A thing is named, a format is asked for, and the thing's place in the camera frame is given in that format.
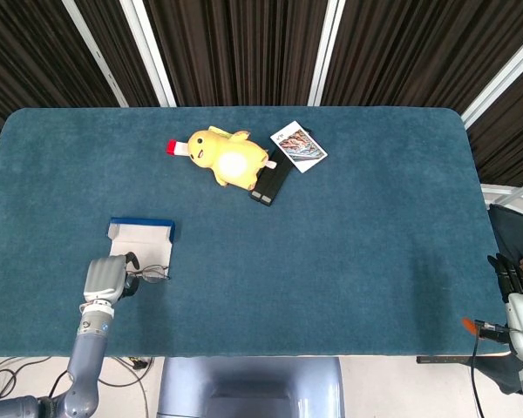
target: white floor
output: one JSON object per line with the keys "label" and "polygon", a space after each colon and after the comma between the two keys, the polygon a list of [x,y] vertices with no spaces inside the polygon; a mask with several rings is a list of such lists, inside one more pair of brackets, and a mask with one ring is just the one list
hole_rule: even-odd
{"label": "white floor", "polygon": [[[17,368],[26,361],[12,364]],[[12,396],[49,393],[68,359],[56,357],[25,368],[18,376]],[[163,359],[143,380],[149,417],[155,417],[159,399]],[[478,416],[472,396],[468,367],[460,365],[418,365],[414,357],[350,356],[341,358],[347,418],[474,418]],[[101,378],[111,383],[132,381],[133,376],[116,361],[107,359]],[[65,377],[57,393],[69,387]],[[486,418],[523,418],[523,398],[504,395],[496,385],[477,374],[477,387]],[[94,416],[145,417],[145,403],[139,385],[108,388],[99,385],[100,403]]]}

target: table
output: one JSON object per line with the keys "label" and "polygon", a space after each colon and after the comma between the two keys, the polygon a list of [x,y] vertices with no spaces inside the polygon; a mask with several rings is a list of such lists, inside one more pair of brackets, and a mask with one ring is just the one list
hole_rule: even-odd
{"label": "table", "polygon": [[[165,154],[296,120],[329,156],[271,207]],[[504,321],[460,117],[447,109],[25,109],[0,140],[0,356],[68,355],[111,217],[173,219],[169,282],[119,302],[108,355],[468,354]],[[483,352],[499,350],[483,345]]]}

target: blue felt tablecloth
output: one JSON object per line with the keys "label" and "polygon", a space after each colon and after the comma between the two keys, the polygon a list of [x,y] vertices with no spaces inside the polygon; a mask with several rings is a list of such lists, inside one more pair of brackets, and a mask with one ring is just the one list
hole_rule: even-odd
{"label": "blue felt tablecloth", "polygon": [[[329,156],[271,207],[168,157],[297,120]],[[116,305],[108,354],[465,354],[504,321],[460,117],[446,109],[32,109],[0,139],[0,355],[67,355],[111,217],[173,219],[170,275]],[[497,349],[486,346],[486,351]]]}

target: black curtain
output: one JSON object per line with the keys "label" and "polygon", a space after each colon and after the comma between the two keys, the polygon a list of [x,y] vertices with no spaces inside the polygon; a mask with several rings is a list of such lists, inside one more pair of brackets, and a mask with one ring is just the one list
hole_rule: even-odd
{"label": "black curtain", "polygon": [[347,0],[322,105],[458,112],[523,44],[523,0]]}
{"label": "black curtain", "polygon": [[120,2],[76,0],[76,5],[128,104],[159,106]]}
{"label": "black curtain", "polygon": [[480,181],[523,185],[523,74],[468,131]]}
{"label": "black curtain", "polygon": [[86,106],[119,105],[62,2],[0,1],[0,131],[22,107]]}
{"label": "black curtain", "polygon": [[306,105],[327,0],[148,0],[179,105]]}

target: yellow plush toy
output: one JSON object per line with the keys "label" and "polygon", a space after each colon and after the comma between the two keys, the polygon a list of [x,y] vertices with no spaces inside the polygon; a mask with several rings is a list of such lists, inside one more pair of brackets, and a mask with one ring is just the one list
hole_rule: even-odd
{"label": "yellow plush toy", "polygon": [[230,134],[210,126],[206,131],[197,131],[187,144],[171,139],[166,152],[187,155],[196,165],[211,168],[220,185],[252,190],[258,171],[264,166],[275,168],[275,163],[268,161],[266,151],[249,141],[249,136],[247,131]]}

